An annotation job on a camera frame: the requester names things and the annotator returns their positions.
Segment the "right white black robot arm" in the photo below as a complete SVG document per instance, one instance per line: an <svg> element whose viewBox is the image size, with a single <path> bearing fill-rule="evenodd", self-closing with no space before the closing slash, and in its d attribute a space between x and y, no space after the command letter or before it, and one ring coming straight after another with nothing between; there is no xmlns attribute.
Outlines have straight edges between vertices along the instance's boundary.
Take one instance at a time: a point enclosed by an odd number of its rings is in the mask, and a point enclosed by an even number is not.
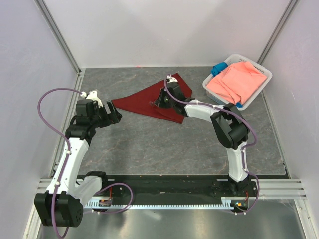
<svg viewBox="0 0 319 239"><path fill-rule="evenodd" d="M201 102L186 97L177 82L161 88L153 105L159 108L172 108L177 113L190 118L198 118L212 123L218 141L226 148L229 172L225 189L234 196L246 191L249 176L246 169L246 152L249 129L243 123L242 115L236 106L229 103L225 106Z"/></svg>

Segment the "dark red cloth napkin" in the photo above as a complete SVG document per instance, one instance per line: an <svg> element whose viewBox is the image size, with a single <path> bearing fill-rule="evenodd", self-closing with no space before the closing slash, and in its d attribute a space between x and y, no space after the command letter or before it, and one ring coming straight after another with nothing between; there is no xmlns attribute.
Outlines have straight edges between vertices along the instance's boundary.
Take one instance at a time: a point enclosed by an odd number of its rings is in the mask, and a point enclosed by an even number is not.
<svg viewBox="0 0 319 239"><path fill-rule="evenodd" d="M173 108L166 109L149 105L149 101L154 101L160 95L163 87L164 81L161 80L129 96L113 99L112 102L118 109L182 124L184 116Z"/></svg>

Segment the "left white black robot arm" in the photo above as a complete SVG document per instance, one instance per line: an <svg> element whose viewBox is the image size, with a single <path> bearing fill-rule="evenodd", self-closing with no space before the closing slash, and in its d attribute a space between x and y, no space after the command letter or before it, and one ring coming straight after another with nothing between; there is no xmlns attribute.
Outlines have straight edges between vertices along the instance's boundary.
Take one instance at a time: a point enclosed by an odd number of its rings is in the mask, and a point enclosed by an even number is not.
<svg viewBox="0 0 319 239"><path fill-rule="evenodd" d="M112 101L100 106L97 100L84 99L76 104L76 114L63 135L66 139L62 159L44 193L34 199L36 210L44 226L78 227L84 206L97 194L109 192L107 176L102 171L87 173L76 184L80 165L89 149L96 129L120 122L122 115Z"/></svg>

